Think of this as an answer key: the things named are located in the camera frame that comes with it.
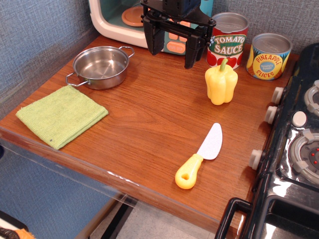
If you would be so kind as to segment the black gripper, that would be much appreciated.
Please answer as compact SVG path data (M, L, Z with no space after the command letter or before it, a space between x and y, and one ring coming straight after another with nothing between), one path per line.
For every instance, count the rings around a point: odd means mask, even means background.
M190 69L211 42L216 25L200 9L199 0L142 0L141 16L148 50L157 55L164 48L165 32L186 38L185 69Z

